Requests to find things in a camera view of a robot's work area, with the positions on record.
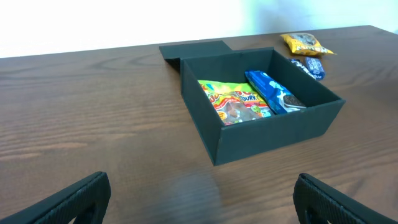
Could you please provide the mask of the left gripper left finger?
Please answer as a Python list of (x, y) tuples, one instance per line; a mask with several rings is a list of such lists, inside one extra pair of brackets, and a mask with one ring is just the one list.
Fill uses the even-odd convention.
[(1, 223), (101, 224), (111, 197), (107, 173), (95, 172), (1, 220)]

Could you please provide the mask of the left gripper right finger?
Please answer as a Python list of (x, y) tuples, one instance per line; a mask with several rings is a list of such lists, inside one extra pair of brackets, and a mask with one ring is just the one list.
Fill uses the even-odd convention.
[(301, 224), (397, 224), (307, 173), (298, 176), (293, 201)]

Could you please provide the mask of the blue Oreo cookie pack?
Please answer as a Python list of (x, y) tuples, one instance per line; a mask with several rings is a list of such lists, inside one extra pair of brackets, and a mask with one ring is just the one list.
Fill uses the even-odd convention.
[(245, 76), (275, 114), (286, 114), (305, 109), (306, 106), (286, 87), (260, 70), (246, 70)]

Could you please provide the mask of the Haribo worms gummy bag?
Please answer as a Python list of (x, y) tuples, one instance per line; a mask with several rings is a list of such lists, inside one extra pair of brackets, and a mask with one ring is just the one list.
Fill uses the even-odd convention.
[(248, 83), (198, 82), (225, 125), (274, 116), (266, 101)]

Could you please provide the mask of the dark green box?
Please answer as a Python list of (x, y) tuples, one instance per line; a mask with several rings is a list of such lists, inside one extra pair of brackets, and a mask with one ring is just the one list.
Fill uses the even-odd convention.
[[(219, 40), (166, 45), (159, 50), (180, 73), (182, 98), (216, 166), (321, 136), (345, 103), (273, 47), (232, 50)], [(224, 124), (199, 81), (244, 83), (244, 73), (249, 69), (266, 72), (292, 92), (305, 109)]]

